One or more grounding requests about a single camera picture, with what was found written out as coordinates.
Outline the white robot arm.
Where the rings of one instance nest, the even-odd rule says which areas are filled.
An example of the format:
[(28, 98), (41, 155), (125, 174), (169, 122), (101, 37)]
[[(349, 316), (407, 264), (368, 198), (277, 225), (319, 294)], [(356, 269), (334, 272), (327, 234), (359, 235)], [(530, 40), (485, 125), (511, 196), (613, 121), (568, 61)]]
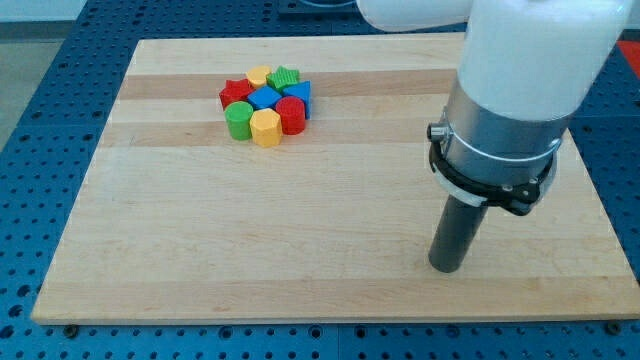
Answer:
[(632, 0), (361, 1), (374, 28), (462, 23), (460, 63), (429, 163), (451, 209), (525, 215), (554, 180), (557, 153), (632, 13)]

